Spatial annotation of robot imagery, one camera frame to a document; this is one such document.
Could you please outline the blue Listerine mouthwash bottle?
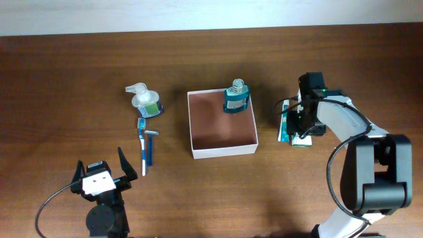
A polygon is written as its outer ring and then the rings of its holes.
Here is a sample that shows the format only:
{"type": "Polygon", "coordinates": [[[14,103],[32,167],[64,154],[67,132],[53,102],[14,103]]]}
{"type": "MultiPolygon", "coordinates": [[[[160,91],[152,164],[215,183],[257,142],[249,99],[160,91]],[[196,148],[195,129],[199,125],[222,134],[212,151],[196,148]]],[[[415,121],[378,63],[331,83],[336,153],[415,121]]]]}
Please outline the blue Listerine mouthwash bottle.
{"type": "Polygon", "coordinates": [[[235,114],[244,111],[248,107],[250,88],[242,79],[235,79],[232,86],[224,91],[224,99],[223,111],[225,113],[235,114]]]}

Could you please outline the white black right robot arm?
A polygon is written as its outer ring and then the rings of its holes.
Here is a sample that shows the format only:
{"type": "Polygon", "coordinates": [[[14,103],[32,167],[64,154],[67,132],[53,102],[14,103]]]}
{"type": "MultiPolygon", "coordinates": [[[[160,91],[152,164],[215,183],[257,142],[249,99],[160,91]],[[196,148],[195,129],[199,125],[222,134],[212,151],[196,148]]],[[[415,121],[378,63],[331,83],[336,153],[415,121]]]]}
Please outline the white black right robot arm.
{"type": "Polygon", "coordinates": [[[363,237],[375,222],[412,201],[412,144],[364,116],[341,90],[301,89],[297,105],[286,109],[288,132],[321,136],[326,129],[340,140],[330,154],[326,180],[336,204],[311,237],[363,237]]]}

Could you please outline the white green soap packet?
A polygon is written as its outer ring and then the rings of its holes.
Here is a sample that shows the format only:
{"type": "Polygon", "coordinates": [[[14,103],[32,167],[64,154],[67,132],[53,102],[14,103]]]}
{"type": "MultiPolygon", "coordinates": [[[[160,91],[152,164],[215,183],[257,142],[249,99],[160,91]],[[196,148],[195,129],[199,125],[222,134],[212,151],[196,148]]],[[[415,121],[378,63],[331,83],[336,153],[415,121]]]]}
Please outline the white green soap packet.
{"type": "Polygon", "coordinates": [[[295,133],[291,136],[291,145],[293,147],[311,147],[311,136],[305,136],[304,138],[300,138],[299,134],[295,133]]]}

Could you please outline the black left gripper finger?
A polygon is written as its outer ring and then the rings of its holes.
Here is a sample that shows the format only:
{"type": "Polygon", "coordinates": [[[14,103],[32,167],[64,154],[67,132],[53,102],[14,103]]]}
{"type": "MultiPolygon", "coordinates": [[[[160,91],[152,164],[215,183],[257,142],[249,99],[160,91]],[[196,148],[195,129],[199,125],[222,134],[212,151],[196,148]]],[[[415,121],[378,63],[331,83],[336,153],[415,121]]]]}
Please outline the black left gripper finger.
{"type": "Polygon", "coordinates": [[[75,170],[75,173],[72,178],[73,184],[78,184],[82,181],[82,179],[85,177],[85,169],[83,166],[83,162],[81,160],[78,160],[77,162],[77,168],[75,170]]]}
{"type": "Polygon", "coordinates": [[[122,168],[123,172],[125,173],[127,179],[128,180],[138,179],[138,175],[137,175],[135,169],[130,165],[130,163],[126,159],[121,147],[118,147],[118,156],[119,156],[121,168],[122,168]]]}

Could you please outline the teal Colgate toothpaste tube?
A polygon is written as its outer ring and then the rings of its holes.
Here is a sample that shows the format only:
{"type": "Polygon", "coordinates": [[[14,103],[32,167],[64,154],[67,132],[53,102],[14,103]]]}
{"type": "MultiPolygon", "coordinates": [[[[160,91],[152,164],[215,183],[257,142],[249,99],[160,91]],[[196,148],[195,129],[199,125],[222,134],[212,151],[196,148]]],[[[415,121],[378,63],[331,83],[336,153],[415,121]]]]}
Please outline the teal Colgate toothpaste tube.
{"type": "MultiPolygon", "coordinates": [[[[282,110],[289,108],[289,100],[284,100],[282,104],[282,110]]],[[[280,129],[278,132],[278,141],[289,143],[288,125],[287,125],[287,113],[281,115],[280,129]]]]}

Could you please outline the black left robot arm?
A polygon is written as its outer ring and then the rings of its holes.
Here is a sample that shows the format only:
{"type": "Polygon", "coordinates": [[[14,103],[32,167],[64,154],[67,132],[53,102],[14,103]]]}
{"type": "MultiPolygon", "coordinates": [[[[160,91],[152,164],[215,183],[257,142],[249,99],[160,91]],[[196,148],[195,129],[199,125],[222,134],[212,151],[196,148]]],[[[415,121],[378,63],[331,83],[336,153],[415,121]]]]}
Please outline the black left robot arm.
{"type": "Polygon", "coordinates": [[[87,214],[86,226],[90,237],[127,237],[130,232],[122,192],[129,190],[131,181],[137,179],[137,173],[118,148],[120,166],[124,176],[113,178],[106,161],[99,161],[83,166],[77,162],[77,168],[71,181],[71,191],[82,198],[96,202],[87,214]]]}

